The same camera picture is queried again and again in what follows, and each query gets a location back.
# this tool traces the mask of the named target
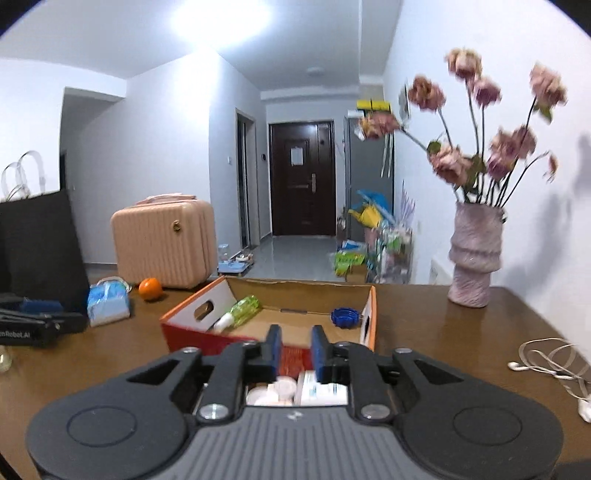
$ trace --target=pink flower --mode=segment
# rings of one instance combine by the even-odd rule
[[[530,73],[530,85],[539,105],[553,107],[566,103],[566,88],[560,82],[560,75],[540,63]]]
[[[522,125],[513,133],[505,132],[499,129],[497,135],[492,139],[491,150],[504,158],[504,162],[509,164],[518,158],[526,159],[535,151],[535,135],[525,125]]]
[[[482,58],[474,50],[454,48],[445,59],[449,72],[460,80],[468,81],[482,73]]]
[[[359,120],[359,126],[365,138],[370,140],[376,140],[400,130],[400,123],[389,112],[374,112]]]
[[[524,160],[535,152],[537,140],[529,128],[525,129],[525,125],[521,125],[521,127],[513,132],[513,140],[519,149],[517,153],[518,158]]]
[[[398,119],[389,112],[374,112],[371,115],[371,121],[375,123],[382,135],[393,134],[400,130]]]
[[[513,170],[515,160],[509,161],[499,152],[493,152],[488,162],[486,162],[486,171],[496,181],[501,181]]]
[[[364,117],[360,119],[359,126],[361,127],[366,140],[377,140],[382,136],[382,132],[370,118]]]
[[[474,80],[469,80],[468,87],[478,105],[483,108],[501,100],[501,89],[488,77],[477,77]]]
[[[548,171],[544,174],[545,178],[548,178],[548,183],[554,181],[556,172],[558,171],[558,158],[553,153],[548,157]]]
[[[413,86],[408,91],[408,99],[421,110],[431,110],[432,112],[440,109],[446,102],[440,86],[423,75],[417,75],[414,78]]]
[[[441,146],[441,150],[429,156],[433,171],[446,182],[458,187],[468,181],[468,169],[472,163],[462,156],[459,148],[449,144]]]
[[[519,144],[516,142],[513,134],[499,129],[499,132],[491,141],[491,150],[493,153],[506,158],[507,161],[513,162],[518,157]]]

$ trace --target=cardboard box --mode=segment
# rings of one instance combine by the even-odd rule
[[[345,274],[347,283],[366,283],[368,279],[367,265],[351,265]]]
[[[209,330],[240,299],[254,295],[263,306],[253,319],[235,330],[217,334]],[[330,313],[339,307],[361,312],[360,325],[340,329]],[[311,330],[322,325],[331,343],[348,341],[375,347],[376,291],[369,285],[252,280],[220,277],[161,318],[170,351],[187,346],[204,355],[217,355],[230,343],[263,340],[270,325],[281,326],[284,345],[281,374],[296,377],[312,369]]]

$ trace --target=plastic packaging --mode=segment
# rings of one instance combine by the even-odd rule
[[[131,287],[119,277],[103,278],[91,286],[88,294],[88,318],[90,326],[116,322],[129,318]]]
[[[250,295],[236,303],[227,314],[223,315],[213,326],[213,330],[219,333],[230,327],[239,327],[253,318],[261,308],[261,302],[254,295]]]
[[[217,248],[217,257],[220,262],[230,260],[230,246],[228,244],[219,245]]]

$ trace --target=wooden table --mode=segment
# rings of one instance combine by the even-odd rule
[[[579,417],[576,400],[548,376],[507,368],[526,340],[560,335],[502,288],[494,288],[491,304],[480,310],[454,305],[446,294],[446,287],[378,286],[378,352],[411,347],[533,398],[562,423],[561,461],[591,456],[591,425]],[[136,301],[133,319],[65,337],[51,349],[12,350],[14,365],[0,375],[0,451],[25,480],[38,478],[24,443],[33,415],[52,400],[165,355],[158,319],[189,295],[172,291],[156,304]]]

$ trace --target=pink vase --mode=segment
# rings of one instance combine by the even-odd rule
[[[447,298],[466,307],[486,307],[491,273],[501,267],[502,210],[457,203],[449,259],[456,264]]]

